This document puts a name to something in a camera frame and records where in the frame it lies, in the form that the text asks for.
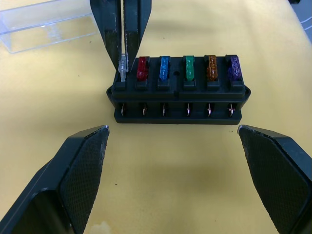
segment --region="yellow table surface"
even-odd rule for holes
[[[252,94],[241,124],[312,155],[312,47],[287,0],[154,0],[138,56],[238,54]],[[110,126],[85,233],[275,234],[237,126],[117,124],[100,34],[9,54],[0,47],[0,218],[64,140]]]

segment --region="metal terminal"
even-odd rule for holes
[[[210,115],[211,115],[210,103],[208,103],[207,111],[208,111],[208,117],[210,117]]]
[[[187,103],[187,116],[190,116],[191,109],[190,109],[190,104]]]
[[[165,103],[162,106],[162,116],[165,116],[166,114],[166,109],[165,109]]]
[[[233,108],[233,105],[230,104],[230,107],[229,107],[229,114],[230,114],[230,117],[232,117],[234,111],[235,111],[235,109]]]
[[[121,59],[119,61],[118,71],[120,73],[120,80],[121,82],[126,81],[126,74],[127,74],[127,60],[126,55],[122,54]]]
[[[121,107],[121,115],[122,116],[124,116],[124,114],[125,114],[125,103],[124,104],[122,104],[122,107]]]
[[[146,112],[147,112],[147,106],[146,106],[146,103],[144,104],[144,107],[143,107],[143,116],[146,115]]]

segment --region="fuse box housing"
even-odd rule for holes
[[[118,123],[228,124],[242,118],[241,108],[251,91],[243,77],[231,80],[228,75],[231,57],[216,57],[218,77],[207,78],[209,56],[194,57],[194,79],[186,79],[184,57],[170,57],[168,78],[160,79],[161,57],[147,57],[148,77],[137,79],[138,58],[126,81],[116,71],[113,85],[107,90],[115,107]]]

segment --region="blade fuse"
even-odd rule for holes
[[[121,82],[125,82],[126,80],[126,73],[127,73],[127,60],[126,55],[122,54],[121,59],[119,60],[118,71],[120,73],[120,80]]]
[[[148,77],[147,57],[138,59],[136,78],[138,81],[146,81]]]
[[[215,55],[210,55],[208,58],[206,77],[210,81],[216,81],[218,78],[218,70],[217,70],[217,66],[216,66],[216,56]]]
[[[161,56],[160,73],[159,73],[159,79],[161,81],[166,81],[168,78],[169,58],[170,58],[169,56]]]
[[[228,78],[232,81],[239,80],[242,76],[238,56],[231,57],[231,64],[228,69]]]
[[[186,62],[186,79],[192,81],[194,79],[194,56],[185,56]]]

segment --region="clear fuse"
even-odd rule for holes
[[[121,59],[119,61],[118,71],[120,73],[120,80],[121,82],[126,81],[126,74],[127,74],[127,60],[126,55],[122,54]]]

